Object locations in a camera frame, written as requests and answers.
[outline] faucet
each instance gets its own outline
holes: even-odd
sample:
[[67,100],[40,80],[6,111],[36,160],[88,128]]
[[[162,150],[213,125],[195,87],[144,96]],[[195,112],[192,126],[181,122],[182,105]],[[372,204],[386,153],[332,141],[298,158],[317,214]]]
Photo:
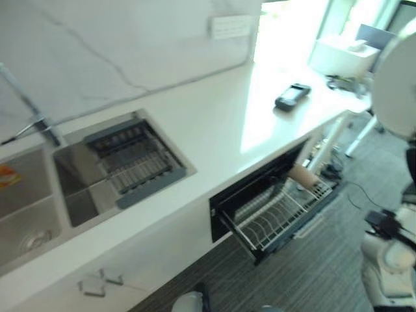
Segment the faucet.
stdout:
[[33,122],[17,132],[14,136],[0,142],[0,145],[7,144],[15,141],[20,135],[29,130],[31,127],[37,129],[45,138],[54,146],[60,146],[58,136],[54,134],[52,127],[48,124],[45,116],[41,113],[39,108],[31,101],[26,92],[23,90],[20,82],[12,75],[12,73],[5,67],[3,63],[0,63],[0,75],[3,76],[5,81],[13,88],[16,95],[21,101],[31,110],[33,113]]

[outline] marble backsplash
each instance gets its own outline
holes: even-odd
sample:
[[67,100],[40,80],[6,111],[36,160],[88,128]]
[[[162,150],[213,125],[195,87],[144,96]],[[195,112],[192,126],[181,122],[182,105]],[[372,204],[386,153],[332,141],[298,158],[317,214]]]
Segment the marble backsplash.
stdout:
[[[259,0],[0,0],[0,62],[59,123],[243,63],[252,38],[214,41],[209,19],[260,8]],[[0,79],[0,140],[29,117]]]

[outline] gray carpet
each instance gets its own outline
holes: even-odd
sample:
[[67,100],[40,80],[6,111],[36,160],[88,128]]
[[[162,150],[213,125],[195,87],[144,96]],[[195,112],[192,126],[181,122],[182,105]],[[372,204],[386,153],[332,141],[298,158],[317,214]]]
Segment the gray carpet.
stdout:
[[[338,145],[344,151],[364,127],[364,114],[346,129]],[[380,205],[396,209],[410,181],[404,160],[406,143],[373,131],[353,159],[341,156],[344,179],[359,183]],[[351,200],[362,209],[350,204]],[[370,312],[360,280],[359,250],[363,221],[372,205],[347,185],[324,210],[325,221],[304,239],[292,240],[258,267],[231,237],[133,308],[132,312],[169,312],[174,300],[199,281],[207,284],[213,312],[256,311],[264,304],[285,312]]]

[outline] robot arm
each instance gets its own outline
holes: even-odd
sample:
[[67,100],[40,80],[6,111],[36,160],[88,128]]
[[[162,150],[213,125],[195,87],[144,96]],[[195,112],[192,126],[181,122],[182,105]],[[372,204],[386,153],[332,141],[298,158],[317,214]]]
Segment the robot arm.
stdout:
[[403,203],[397,214],[372,211],[366,221],[373,230],[361,244],[361,277],[374,311],[416,311],[416,203]]

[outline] dish drying rack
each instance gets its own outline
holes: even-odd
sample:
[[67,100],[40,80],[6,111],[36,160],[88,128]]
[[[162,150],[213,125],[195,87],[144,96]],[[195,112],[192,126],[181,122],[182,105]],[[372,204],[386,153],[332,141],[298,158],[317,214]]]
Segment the dish drying rack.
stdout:
[[121,209],[185,177],[186,168],[145,119],[133,119],[94,133],[84,143],[121,196]]
[[287,178],[244,204],[233,216],[220,211],[220,218],[258,264],[310,221],[332,192],[323,181],[311,190],[299,190],[297,183]]

